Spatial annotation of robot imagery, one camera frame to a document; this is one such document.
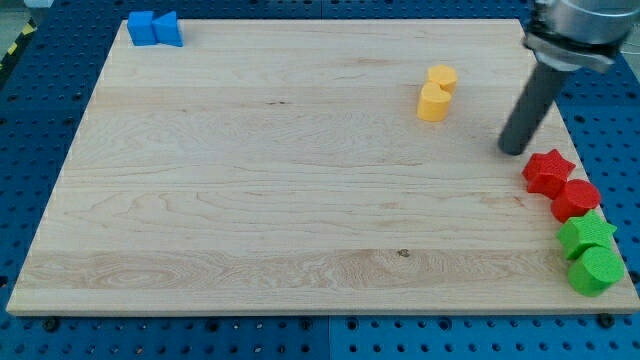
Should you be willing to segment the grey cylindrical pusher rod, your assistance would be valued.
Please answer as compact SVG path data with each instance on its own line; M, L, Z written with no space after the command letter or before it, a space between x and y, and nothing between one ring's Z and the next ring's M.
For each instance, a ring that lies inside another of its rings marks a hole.
M526 150L570 75L544 63L534 67L498 138L503 153L520 155Z

